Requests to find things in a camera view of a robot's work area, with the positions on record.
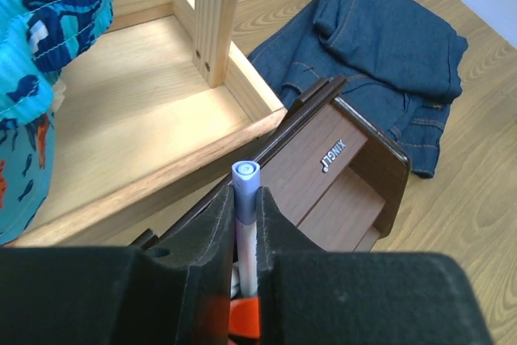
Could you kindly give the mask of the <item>black highlighter orange cap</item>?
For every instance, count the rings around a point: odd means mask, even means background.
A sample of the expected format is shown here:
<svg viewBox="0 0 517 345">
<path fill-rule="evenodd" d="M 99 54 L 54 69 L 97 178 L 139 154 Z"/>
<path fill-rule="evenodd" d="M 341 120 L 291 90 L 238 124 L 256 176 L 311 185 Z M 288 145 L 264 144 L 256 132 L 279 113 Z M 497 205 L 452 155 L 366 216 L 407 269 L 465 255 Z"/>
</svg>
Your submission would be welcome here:
<svg viewBox="0 0 517 345">
<path fill-rule="evenodd" d="M 229 334 L 246 339 L 260 339 L 260 298 L 231 300 L 229 305 Z"/>
</svg>

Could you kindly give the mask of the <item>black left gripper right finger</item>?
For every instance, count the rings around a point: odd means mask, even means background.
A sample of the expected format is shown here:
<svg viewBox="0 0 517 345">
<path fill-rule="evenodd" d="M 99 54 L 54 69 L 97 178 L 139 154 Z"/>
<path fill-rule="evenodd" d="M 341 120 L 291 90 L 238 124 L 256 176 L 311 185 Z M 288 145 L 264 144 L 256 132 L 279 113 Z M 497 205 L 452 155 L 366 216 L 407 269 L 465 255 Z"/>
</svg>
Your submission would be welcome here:
<svg viewBox="0 0 517 345">
<path fill-rule="evenodd" d="M 490 344 L 463 269 L 425 252 L 327 252 L 257 194 L 264 344 Z"/>
</svg>

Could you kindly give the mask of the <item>white marker lavender cap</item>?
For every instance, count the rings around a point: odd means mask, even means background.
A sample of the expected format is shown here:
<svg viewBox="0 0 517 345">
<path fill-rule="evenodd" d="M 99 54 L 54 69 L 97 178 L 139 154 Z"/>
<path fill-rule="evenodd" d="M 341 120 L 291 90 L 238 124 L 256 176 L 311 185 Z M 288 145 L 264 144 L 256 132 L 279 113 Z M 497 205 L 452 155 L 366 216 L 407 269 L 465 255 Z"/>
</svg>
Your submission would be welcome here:
<svg viewBox="0 0 517 345">
<path fill-rule="evenodd" d="M 244 297 L 258 294 L 256 201 L 260 173 L 257 162 L 239 161 L 232 165 L 239 285 Z"/>
</svg>

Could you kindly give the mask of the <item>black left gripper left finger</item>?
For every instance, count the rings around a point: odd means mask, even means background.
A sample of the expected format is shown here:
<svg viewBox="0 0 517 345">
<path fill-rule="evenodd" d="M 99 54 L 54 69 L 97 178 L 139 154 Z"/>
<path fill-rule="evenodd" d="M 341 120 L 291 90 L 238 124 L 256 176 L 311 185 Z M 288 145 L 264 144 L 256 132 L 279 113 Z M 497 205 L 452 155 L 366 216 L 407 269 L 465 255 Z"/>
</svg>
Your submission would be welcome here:
<svg viewBox="0 0 517 345">
<path fill-rule="evenodd" d="M 225 187 L 149 250 L 2 249 L 2 343 L 226 343 L 233 208 L 233 190 Z"/>
</svg>

